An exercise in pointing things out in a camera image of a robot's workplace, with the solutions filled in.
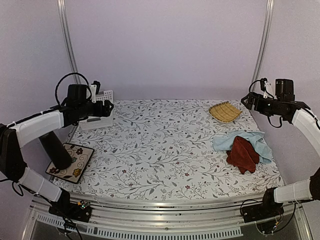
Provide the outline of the dark red towel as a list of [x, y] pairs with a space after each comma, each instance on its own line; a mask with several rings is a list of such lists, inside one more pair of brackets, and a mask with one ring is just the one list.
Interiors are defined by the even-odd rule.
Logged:
[[254, 150], [252, 144], [241, 136], [234, 138], [231, 150], [226, 151], [227, 163], [238, 167], [244, 175], [247, 171], [254, 173], [256, 165], [260, 162], [260, 155]]

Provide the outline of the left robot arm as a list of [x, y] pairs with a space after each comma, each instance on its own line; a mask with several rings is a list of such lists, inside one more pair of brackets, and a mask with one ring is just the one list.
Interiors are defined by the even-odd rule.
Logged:
[[55, 130], [74, 125], [88, 117], [109, 117], [114, 104], [109, 100], [96, 100], [98, 84], [71, 84], [62, 103], [21, 122], [0, 126], [0, 171], [6, 180], [55, 203], [63, 216], [74, 213], [70, 194], [38, 174], [23, 160], [21, 148], [31, 141]]

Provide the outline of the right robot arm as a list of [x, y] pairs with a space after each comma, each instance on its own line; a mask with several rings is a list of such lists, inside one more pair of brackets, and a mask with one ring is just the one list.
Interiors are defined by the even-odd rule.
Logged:
[[[296, 100], [293, 80], [276, 79], [275, 93], [272, 93], [267, 78], [255, 80], [249, 86], [247, 95], [240, 101], [248, 110], [266, 116], [269, 123], [270, 117], [278, 116], [278, 129], [282, 127], [283, 122], [289, 123], [305, 138], [314, 152], [320, 154], [320, 119], [305, 102]], [[317, 169], [307, 179], [267, 189], [258, 213], [262, 218], [269, 218], [278, 210], [278, 205], [285, 202], [319, 200], [320, 170]]]

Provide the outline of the white perforated plastic basket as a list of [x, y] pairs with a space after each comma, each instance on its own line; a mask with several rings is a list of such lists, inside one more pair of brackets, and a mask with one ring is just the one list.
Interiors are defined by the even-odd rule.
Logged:
[[[103, 92], [99, 92], [95, 97], [96, 102], [101, 101], [104, 102], [109, 100], [112, 104], [114, 103], [114, 92], [112, 90], [105, 90]], [[108, 117], [95, 117], [89, 116], [88, 119], [82, 120], [79, 122], [79, 127], [83, 131], [93, 130], [98, 128], [106, 128], [111, 127], [114, 123], [113, 119], [113, 110]]]

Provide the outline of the woven bamboo tray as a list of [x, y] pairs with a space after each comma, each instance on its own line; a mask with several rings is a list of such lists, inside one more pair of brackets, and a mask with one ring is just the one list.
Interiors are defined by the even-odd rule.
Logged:
[[221, 123], [231, 123], [237, 119], [242, 111], [233, 106], [229, 101], [217, 103], [208, 110], [210, 115]]

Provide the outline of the light blue towel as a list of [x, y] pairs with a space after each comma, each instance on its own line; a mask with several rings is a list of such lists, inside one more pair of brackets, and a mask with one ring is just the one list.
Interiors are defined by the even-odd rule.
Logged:
[[226, 136], [213, 137], [212, 147], [216, 152], [231, 151], [235, 138], [241, 137], [252, 145], [255, 152], [259, 155], [261, 163], [271, 164], [273, 161], [272, 150], [264, 140], [264, 135], [265, 133], [262, 131], [236, 130]]

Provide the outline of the floral square ceramic plate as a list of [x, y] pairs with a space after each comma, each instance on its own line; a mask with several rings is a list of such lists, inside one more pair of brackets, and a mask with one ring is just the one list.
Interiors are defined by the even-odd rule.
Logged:
[[59, 170], [51, 162], [45, 173], [67, 182], [77, 184], [80, 181], [95, 150], [77, 144], [63, 143], [64, 148], [71, 156], [71, 165], [67, 169]]

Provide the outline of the floral patterned table mat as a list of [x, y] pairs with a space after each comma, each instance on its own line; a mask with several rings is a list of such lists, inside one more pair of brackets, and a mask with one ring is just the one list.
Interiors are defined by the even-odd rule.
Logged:
[[230, 198], [263, 193], [284, 181], [274, 160], [259, 163], [254, 173], [241, 173], [215, 151], [214, 137], [259, 128], [239, 102], [241, 115], [221, 123], [209, 114], [215, 100], [118, 100], [110, 127], [78, 128], [72, 146], [92, 148], [78, 183], [54, 178], [69, 192], [108, 198], [152, 201]]

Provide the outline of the right aluminium frame post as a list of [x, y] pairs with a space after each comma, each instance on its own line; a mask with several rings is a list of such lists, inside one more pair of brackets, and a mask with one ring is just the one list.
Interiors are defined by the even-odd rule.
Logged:
[[251, 82], [253, 83], [255, 80], [258, 79], [261, 68], [263, 65], [263, 60], [267, 48], [268, 38], [272, 26], [272, 18], [273, 18], [273, 11], [274, 11], [274, 0], [267, 0], [266, 1], [266, 8], [265, 8], [265, 15], [264, 15], [264, 22], [262, 28], [262, 35], [260, 40], [260, 45], [258, 49], [258, 55], [255, 62], [255, 67], [252, 75]]

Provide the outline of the aluminium frame post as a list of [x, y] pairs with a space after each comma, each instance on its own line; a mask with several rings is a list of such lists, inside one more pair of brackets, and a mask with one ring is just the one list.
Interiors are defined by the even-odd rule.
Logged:
[[62, 36], [64, 39], [65, 49], [69, 61], [69, 65], [72, 72], [78, 72], [76, 58], [73, 50], [72, 39], [68, 24], [68, 16], [65, 0], [57, 0], [58, 15], [61, 24]]
[[263, 60], [267, 48], [268, 38], [272, 26], [272, 18], [273, 18], [273, 11], [274, 11], [274, 0], [267, 0], [266, 1], [266, 8], [265, 8], [265, 15], [264, 15], [264, 22], [262, 28], [262, 35], [260, 40], [260, 45], [258, 49], [258, 55], [255, 62], [255, 67], [252, 75], [251, 82], [253, 83], [255, 80], [258, 79], [261, 68], [263, 65]]

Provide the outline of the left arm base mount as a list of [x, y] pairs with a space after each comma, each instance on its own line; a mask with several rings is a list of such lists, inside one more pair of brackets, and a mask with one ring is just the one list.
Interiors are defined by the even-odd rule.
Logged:
[[80, 200], [77, 203], [71, 202], [65, 210], [58, 209], [51, 205], [48, 212], [52, 215], [65, 217], [68, 220], [88, 223], [92, 215], [92, 210], [93, 208], [91, 207], [90, 201]]

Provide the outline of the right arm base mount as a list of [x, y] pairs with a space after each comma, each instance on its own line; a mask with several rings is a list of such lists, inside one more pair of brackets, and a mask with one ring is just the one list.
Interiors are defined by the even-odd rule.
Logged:
[[260, 221], [284, 213], [283, 203], [263, 203], [255, 199], [247, 199], [242, 202], [239, 208], [240, 215], [245, 223]]

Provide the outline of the left aluminium frame post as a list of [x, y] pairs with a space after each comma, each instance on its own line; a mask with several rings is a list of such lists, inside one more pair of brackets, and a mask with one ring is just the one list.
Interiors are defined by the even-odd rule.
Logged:
[[65, 0], [57, 0], [58, 15], [61, 24], [62, 36], [64, 39], [65, 49], [69, 61], [69, 65], [72, 72], [78, 72], [76, 58], [73, 50], [72, 39], [68, 24], [68, 16]]

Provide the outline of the front aluminium rail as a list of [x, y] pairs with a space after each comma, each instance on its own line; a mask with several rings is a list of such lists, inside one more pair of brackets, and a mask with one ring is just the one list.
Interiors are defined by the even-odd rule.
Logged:
[[49, 213], [39, 197], [29, 206], [24, 240], [311, 240], [300, 204], [284, 204], [279, 225], [270, 233], [272, 219], [245, 222], [240, 211], [259, 203], [260, 193], [198, 200], [137, 200], [72, 193], [71, 200], [90, 202], [88, 222], [64, 226]]

